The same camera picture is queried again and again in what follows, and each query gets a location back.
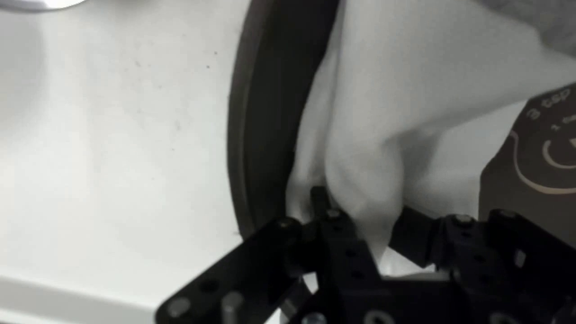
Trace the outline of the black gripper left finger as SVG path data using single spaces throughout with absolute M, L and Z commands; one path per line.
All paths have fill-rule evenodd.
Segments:
M 309 191 L 313 220 L 277 218 L 169 295 L 153 324 L 286 324 L 345 319 L 345 295 L 378 279 L 365 241 L 324 187 Z

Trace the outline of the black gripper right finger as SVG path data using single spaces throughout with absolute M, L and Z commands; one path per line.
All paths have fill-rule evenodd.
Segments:
M 390 247 L 446 274 L 450 324 L 576 324 L 576 250 L 516 213 L 405 209 Z

